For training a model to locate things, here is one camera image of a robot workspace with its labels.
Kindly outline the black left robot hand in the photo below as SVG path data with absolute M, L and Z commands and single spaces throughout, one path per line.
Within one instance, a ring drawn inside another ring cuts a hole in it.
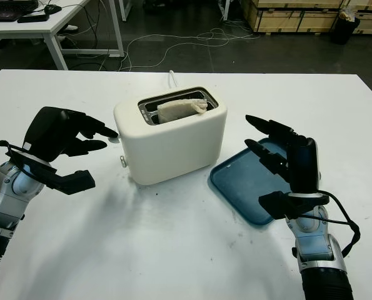
M 23 148 L 50 163 L 62 154 L 83 156 L 105 148 L 106 142 L 95 140 L 95 134 L 113 139 L 118 137 L 118 133 L 106 127 L 105 123 L 83 112 L 46 106 L 29 126 Z

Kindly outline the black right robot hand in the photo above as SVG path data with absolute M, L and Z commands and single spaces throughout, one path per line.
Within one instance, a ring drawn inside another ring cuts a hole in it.
M 280 175 L 290 185 L 293 193 L 315 193 L 319 189 L 316 141 L 274 120 L 267 121 L 252 115 L 245 115 L 245 119 L 286 150 L 286 157 L 282 157 L 257 141 L 246 139 L 245 144 L 259 157 L 260 163 L 273 174 Z

